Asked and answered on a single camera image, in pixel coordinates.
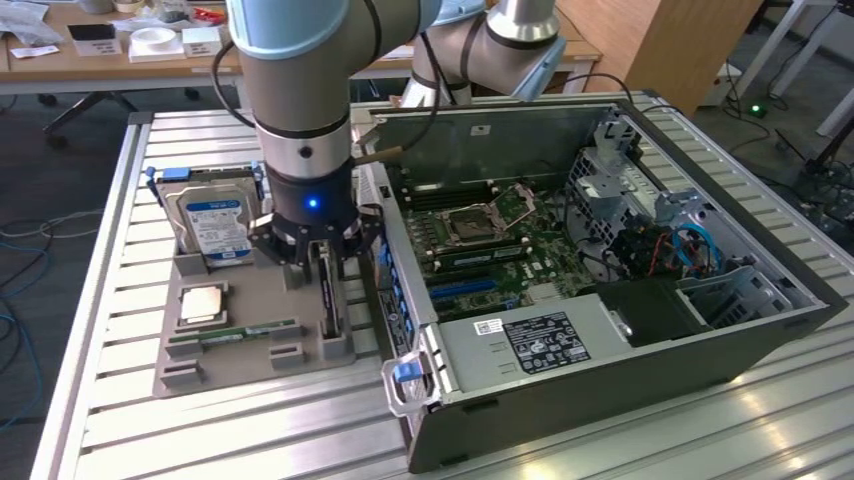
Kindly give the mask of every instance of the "paper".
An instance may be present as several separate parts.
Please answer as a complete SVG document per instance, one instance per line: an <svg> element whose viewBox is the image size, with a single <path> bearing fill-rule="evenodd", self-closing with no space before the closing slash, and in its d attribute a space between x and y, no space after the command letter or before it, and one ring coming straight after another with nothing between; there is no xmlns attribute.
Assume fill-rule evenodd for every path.
<svg viewBox="0 0 854 480"><path fill-rule="evenodd" d="M33 15L38 17L38 20L43 20L43 14L47 13L47 6L41 5L38 3L29 2L11 2L10 7L19 8L30 12Z"/></svg>
<svg viewBox="0 0 854 480"><path fill-rule="evenodd" d="M55 48L53 45L47 45L46 47L37 48L11 48L9 52L11 52L14 58L29 58L55 53L58 52L58 48Z"/></svg>

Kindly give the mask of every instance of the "robotic arm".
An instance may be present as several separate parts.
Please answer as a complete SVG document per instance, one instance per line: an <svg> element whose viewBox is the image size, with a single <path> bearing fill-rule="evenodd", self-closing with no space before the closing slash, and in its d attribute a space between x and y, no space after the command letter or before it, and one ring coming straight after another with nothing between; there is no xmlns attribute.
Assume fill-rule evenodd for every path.
<svg viewBox="0 0 854 480"><path fill-rule="evenodd" d="M434 22L421 38L436 50L418 40L412 90L438 91L442 72L450 89L476 82L522 100L541 93L565 44L553 0L502 0L484 10L482 0L228 1L273 200L250 239L306 275L313 242L344 259L381 230L378 207L352 199L349 76ZM416 104L426 102L422 94Z"/></svg>

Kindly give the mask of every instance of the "red cable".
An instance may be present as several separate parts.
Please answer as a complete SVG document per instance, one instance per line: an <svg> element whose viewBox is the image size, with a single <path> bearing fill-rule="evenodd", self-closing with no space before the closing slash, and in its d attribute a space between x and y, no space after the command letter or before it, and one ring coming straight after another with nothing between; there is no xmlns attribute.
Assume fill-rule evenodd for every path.
<svg viewBox="0 0 854 480"><path fill-rule="evenodd" d="M657 251L661 248L661 241L664 240L665 236L665 233L661 233L657 236L657 242L655 242L655 250L652 251L652 261L649 262L649 271L645 274L647 277L652 276L652 272L655 271L655 259L657 258Z"/></svg>

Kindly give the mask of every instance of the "barcode sticker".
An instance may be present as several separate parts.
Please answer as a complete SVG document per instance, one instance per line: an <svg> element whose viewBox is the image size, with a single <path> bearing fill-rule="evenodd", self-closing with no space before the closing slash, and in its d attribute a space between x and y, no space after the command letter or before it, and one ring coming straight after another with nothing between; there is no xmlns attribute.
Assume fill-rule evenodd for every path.
<svg viewBox="0 0 854 480"><path fill-rule="evenodd" d="M502 322L500 318L493 318L492 320L482 320L481 322L474 322L474 331L477 335L488 335L489 333L498 333L504 331Z"/></svg>

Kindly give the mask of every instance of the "hard drive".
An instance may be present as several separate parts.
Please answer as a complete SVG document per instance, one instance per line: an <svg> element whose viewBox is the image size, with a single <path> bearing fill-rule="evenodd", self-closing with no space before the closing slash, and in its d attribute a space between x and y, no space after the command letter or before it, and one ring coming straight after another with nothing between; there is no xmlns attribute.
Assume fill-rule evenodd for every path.
<svg viewBox="0 0 854 480"><path fill-rule="evenodd" d="M252 263L246 234L249 222L261 215L258 185L250 168L169 168L149 181L181 254L201 254L210 268Z"/></svg>

